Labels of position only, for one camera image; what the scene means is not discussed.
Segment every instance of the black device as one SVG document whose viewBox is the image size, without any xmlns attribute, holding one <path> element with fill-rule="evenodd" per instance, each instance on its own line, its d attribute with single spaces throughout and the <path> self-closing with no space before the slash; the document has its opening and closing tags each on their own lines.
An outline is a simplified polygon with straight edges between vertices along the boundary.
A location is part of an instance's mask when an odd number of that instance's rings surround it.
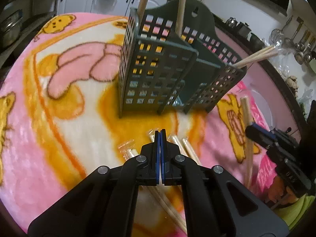
<svg viewBox="0 0 316 237">
<path fill-rule="evenodd" d="M 221 166 L 206 168 L 180 154 L 166 132 L 123 166 L 98 167 L 38 216 L 29 237 L 127 237 L 139 185 L 181 185 L 189 237 L 285 237 L 285 222 Z"/>
</svg>

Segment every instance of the orange stripe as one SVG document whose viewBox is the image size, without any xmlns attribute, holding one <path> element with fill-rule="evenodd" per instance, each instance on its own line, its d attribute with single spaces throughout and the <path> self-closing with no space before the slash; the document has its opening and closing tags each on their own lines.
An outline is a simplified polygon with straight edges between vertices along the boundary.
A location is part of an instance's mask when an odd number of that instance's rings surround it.
<svg viewBox="0 0 316 237">
<path fill-rule="evenodd" d="M 34 59 L 33 59 L 34 80 L 35 80 L 37 90 L 41 90 L 38 75 L 36 73 L 36 62 L 35 61 L 36 61 L 36 56 L 34 56 Z M 82 178 L 85 178 L 87 176 L 87 174 L 86 174 L 84 168 L 80 165 L 80 163 L 78 162 L 76 157 L 71 153 L 71 150 L 69 149 L 68 145 L 65 143 L 63 137 L 58 133 L 58 128 L 54 124 L 52 117 L 50 116 L 49 111 L 48 111 L 47 107 L 45 106 L 44 98 L 40 95 L 41 92 L 38 92 L 38 94 L 39 94 L 39 100 L 40 100 L 41 106 L 45 112 L 47 121 L 50 125 L 52 132 L 54 133 L 54 137 L 58 140 L 58 142 L 60 143 L 61 147 L 63 148 L 65 154 L 69 158 L 70 162 L 75 167 L 75 169 L 78 170 L 80 176 Z"/>
</svg>

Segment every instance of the plastic wrapper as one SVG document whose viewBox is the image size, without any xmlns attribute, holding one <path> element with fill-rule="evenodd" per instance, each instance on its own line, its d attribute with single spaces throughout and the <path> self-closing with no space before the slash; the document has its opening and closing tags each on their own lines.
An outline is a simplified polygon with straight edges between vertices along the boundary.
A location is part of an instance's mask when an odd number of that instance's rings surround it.
<svg viewBox="0 0 316 237">
<path fill-rule="evenodd" d="M 118 150 L 120 151 L 125 160 L 129 160 L 130 158 L 138 155 L 138 152 L 135 149 L 134 144 L 134 140 L 129 140 L 127 142 L 122 143 L 118 147 Z"/>
<path fill-rule="evenodd" d="M 270 46 L 271 44 L 265 40 L 262 39 L 265 46 Z M 278 51 L 278 55 L 269 58 L 269 62 L 273 65 L 273 67 L 276 69 L 276 71 L 281 75 L 283 80 L 285 81 L 290 76 L 290 68 L 288 66 L 288 60 L 289 60 L 289 54 L 290 51 L 288 49 L 282 48 L 282 40 L 275 43 L 275 47 Z"/>
<path fill-rule="evenodd" d="M 304 105 L 304 110 L 305 110 L 305 118 L 308 118 L 309 111 L 312 105 L 312 97 L 314 95 L 314 90 L 313 89 L 307 89 L 305 88 L 305 92 L 303 93 L 302 97 L 297 99 L 297 102 L 299 104 Z"/>
</svg>

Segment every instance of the utensil drainer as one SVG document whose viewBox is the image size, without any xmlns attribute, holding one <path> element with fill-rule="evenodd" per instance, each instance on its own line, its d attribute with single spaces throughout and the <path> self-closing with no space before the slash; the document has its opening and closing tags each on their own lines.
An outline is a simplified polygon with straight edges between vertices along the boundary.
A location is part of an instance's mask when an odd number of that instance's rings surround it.
<svg viewBox="0 0 316 237">
<path fill-rule="evenodd" d="M 124 111 L 205 109 L 246 74 L 231 64 L 241 58 L 215 33 L 213 14 L 186 0 L 183 34 L 174 33 L 179 0 L 145 10 L 131 8 L 119 69 L 119 115 Z"/>
</svg>

